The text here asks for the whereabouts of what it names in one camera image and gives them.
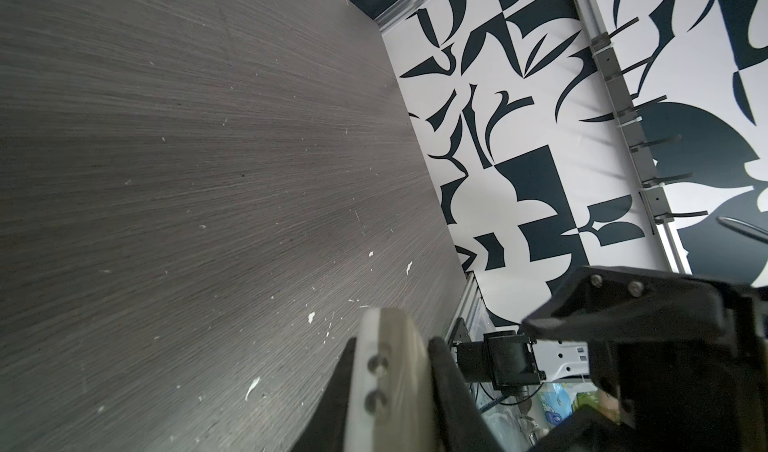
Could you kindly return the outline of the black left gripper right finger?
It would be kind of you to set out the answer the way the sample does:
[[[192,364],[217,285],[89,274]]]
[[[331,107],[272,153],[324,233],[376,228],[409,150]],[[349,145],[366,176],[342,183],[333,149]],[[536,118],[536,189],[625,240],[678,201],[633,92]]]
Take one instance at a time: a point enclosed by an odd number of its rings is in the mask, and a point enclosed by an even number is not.
[[[437,430],[443,451],[502,451],[441,337],[428,342]]]

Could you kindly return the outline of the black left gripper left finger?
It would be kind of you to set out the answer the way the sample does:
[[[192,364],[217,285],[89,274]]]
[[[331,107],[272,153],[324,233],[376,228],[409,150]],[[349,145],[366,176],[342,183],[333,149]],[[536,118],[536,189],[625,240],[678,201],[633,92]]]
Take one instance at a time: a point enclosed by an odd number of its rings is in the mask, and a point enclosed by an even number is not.
[[[292,451],[343,451],[356,339],[347,341],[307,426]]]

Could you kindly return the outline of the white remote control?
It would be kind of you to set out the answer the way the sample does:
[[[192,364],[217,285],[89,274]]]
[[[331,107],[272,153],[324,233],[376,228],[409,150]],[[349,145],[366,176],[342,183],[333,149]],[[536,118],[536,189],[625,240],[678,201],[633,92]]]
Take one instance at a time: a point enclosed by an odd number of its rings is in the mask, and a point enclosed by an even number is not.
[[[343,449],[439,449],[427,347],[402,309],[369,308],[361,317]]]

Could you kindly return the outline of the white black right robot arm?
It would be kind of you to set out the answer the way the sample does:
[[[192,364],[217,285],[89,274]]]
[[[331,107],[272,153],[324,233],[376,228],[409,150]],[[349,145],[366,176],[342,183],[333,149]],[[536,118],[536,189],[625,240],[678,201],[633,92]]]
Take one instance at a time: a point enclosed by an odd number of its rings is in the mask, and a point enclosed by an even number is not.
[[[765,287],[629,267],[585,266],[514,331],[453,340],[469,382],[503,397],[541,384],[537,342],[583,342],[589,376],[619,404],[586,408],[539,451],[763,451],[767,447]]]

